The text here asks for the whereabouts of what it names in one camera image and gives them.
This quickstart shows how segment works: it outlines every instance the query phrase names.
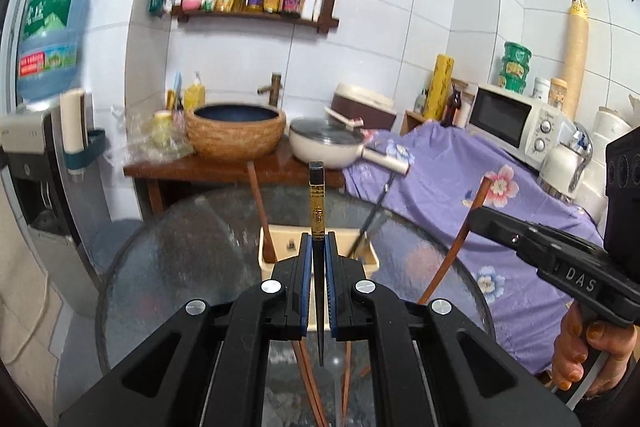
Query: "microwave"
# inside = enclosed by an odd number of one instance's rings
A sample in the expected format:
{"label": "microwave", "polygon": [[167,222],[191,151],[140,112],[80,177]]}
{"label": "microwave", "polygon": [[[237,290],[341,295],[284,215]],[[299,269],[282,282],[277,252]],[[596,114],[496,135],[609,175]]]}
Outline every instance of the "microwave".
{"label": "microwave", "polygon": [[537,171],[548,152],[568,144],[576,131],[558,108],[490,84],[478,86],[466,129]]}

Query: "metal bolt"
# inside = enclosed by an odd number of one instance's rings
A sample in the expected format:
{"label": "metal bolt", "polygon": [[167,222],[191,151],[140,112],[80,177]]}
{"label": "metal bolt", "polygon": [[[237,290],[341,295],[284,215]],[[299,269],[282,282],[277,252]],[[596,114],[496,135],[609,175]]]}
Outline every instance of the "metal bolt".
{"label": "metal bolt", "polygon": [[431,303],[431,309],[438,315],[446,315],[451,311],[451,303],[445,299],[436,299]]}
{"label": "metal bolt", "polygon": [[362,280],[356,282],[356,290],[360,293],[371,293],[376,289],[376,285],[373,281]]}
{"label": "metal bolt", "polygon": [[187,302],[187,305],[184,307],[190,315],[200,315],[204,310],[207,309],[207,305],[200,300]]}
{"label": "metal bolt", "polygon": [[262,283],[260,288],[262,288],[262,291],[265,293],[277,293],[280,291],[280,288],[282,288],[282,284],[275,279],[267,279]]}

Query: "plastic bag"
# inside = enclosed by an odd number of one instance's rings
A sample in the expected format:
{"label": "plastic bag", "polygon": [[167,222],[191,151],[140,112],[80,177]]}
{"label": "plastic bag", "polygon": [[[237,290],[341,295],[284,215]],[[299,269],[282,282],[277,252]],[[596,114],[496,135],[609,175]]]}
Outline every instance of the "plastic bag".
{"label": "plastic bag", "polygon": [[154,115],[127,112],[123,108],[111,108],[111,114],[127,132],[124,146],[109,148],[104,153],[107,162],[116,169],[140,162],[171,163],[193,153],[186,134],[176,124],[158,138],[154,132]]}

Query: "stack of green containers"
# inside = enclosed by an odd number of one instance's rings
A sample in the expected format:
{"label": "stack of green containers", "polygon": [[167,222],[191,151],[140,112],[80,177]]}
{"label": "stack of green containers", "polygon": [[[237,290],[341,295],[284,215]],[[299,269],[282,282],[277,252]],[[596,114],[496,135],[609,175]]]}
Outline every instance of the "stack of green containers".
{"label": "stack of green containers", "polygon": [[502,70],[498,78],[500,87],[522,94],[527,85],[530,60],[531,52],[524,46],[515,42],[505,42]]}

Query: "bronze faucet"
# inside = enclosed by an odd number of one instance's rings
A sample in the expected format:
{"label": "bronze faucet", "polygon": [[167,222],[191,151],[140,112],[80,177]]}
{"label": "bronze faucet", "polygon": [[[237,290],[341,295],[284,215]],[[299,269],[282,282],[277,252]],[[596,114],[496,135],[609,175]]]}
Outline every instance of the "bronze faucet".
{"label": "bronze faucet", "polygon": [[278,99],[280,97],[280,88],[282,87],[282,75],[280,73],[271,74],[271,86],[262,86],[258,88],[258,94],[269,93],[269,105],[278,107]]}

